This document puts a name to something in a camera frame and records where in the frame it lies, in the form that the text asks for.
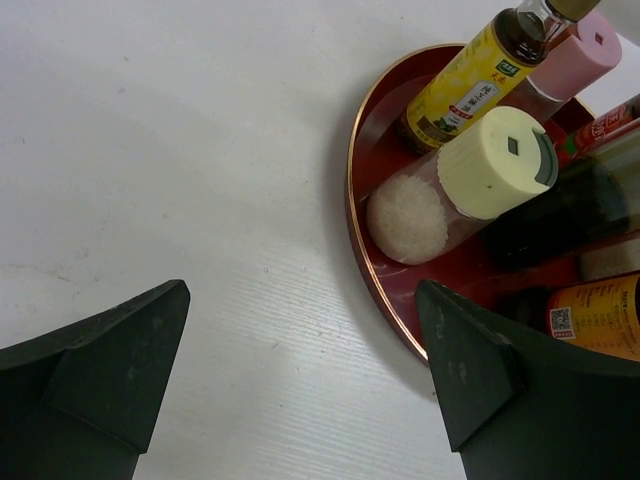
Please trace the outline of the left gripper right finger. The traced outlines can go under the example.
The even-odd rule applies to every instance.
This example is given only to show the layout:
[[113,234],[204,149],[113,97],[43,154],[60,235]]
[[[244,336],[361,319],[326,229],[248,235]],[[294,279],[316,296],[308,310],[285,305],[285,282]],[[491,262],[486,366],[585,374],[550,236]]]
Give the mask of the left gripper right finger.
[[552,339],[435,281],[415,301],[467,478],[638,477],[636,362]]

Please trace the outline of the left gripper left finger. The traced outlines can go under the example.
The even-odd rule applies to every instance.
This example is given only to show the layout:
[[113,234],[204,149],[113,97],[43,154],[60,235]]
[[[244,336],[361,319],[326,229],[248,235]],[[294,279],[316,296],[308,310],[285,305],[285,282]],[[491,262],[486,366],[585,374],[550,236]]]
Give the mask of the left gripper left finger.
[[1,351],[4,479],[130,479],[150,446],[189,310],[170,280]]

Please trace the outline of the red-lid chili sauce jar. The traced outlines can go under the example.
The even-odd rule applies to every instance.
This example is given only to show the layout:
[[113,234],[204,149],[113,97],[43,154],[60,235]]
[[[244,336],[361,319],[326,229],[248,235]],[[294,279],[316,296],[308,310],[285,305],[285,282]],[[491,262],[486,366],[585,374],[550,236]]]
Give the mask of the red-lid chili sauce jar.
[[639,274],[590,281],[554,291],[543,331],[598,353],[639,360]]

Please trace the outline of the dark soy sauce bottle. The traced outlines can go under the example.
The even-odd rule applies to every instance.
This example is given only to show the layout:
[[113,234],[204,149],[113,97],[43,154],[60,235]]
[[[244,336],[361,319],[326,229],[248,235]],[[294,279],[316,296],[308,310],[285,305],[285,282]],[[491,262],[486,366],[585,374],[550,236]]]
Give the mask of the dark soy sauce bottle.
[[492,259],[517,269],[639,234],[639,130],[569,161],[546,193],[480,235]]

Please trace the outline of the yellow-lid spice shaker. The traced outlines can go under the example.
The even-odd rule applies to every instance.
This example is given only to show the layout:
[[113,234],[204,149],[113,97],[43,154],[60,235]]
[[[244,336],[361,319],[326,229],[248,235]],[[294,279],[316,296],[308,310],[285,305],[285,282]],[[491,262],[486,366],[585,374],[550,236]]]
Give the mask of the yellow-lid spice shaker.
[[547,192],[558,171],[543,125],[522,110],[496,107],[378,186],[366,202],[367,229],[390,259],[424,264]]

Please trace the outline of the small yellow-label oil bottle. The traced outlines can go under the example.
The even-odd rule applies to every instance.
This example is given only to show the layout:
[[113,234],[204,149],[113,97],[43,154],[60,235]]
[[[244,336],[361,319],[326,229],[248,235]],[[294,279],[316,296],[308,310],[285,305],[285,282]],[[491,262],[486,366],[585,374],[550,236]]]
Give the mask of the small yellow-label oil bottle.
[[545,60],[551,44],[598,0],[523,1],[500,11],[394,121],[404,145],[425,154],[494,108]]

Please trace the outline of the pink-lid spice shaker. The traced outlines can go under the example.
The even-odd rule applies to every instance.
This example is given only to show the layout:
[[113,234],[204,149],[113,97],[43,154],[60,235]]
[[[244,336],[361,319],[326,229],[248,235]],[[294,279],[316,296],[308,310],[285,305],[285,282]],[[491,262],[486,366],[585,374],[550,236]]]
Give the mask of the pink-lid spice shaker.
[[594,10],[561,34],[545,60],[500,104],[523,110],[543,124],[617,67],[621,58],[614,26]]

